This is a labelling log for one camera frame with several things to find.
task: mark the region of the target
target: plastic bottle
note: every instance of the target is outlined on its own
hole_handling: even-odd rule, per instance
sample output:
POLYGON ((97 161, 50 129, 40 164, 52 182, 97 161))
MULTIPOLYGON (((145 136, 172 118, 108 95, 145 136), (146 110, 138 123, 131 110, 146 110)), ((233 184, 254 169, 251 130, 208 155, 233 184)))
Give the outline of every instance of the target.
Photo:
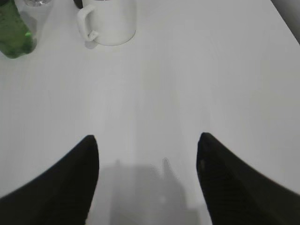
POLYGON ((21 19, 15 0, 0 1, 0 51, 15 59, 34 48, 33 34, 21 19))

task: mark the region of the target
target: white table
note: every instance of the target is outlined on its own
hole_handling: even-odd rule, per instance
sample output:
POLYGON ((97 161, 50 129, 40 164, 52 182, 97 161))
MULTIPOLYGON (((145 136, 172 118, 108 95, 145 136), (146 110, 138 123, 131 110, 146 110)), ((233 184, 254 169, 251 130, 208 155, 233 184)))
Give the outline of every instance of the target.
POLYGON ((94 134, 89 224, 207 225, 203 131, 300 193, 300 47, 271 1, 139 0, 135 37, 93 50, 77 11, 55 1, 36 50, 0 56, 0 196, 94 134))

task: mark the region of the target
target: dark object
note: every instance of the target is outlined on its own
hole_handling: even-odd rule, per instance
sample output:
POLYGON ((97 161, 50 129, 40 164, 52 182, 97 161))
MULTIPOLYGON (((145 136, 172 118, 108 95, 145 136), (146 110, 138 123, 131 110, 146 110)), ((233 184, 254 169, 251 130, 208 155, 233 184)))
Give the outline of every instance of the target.
POLYGON ((84 225, 99 173, 94 136, 30 183, 0 199, 3 225, 84 225))
POLYGON ((300 224, 300 196, 248 166, 211 134, 201 135, 197 171, 214 225, 300 224))
POLYGON ((77 8, 83 8, 83 0, 74 0, 74 3, 77 8))
POLYGON ((0 6, 3 6, 4 4, 6 4, 9 0, 0 0, 0 6))
POLYGON ((299 1, 271 0, 284 22, 300 44, 300 8, 299 1))

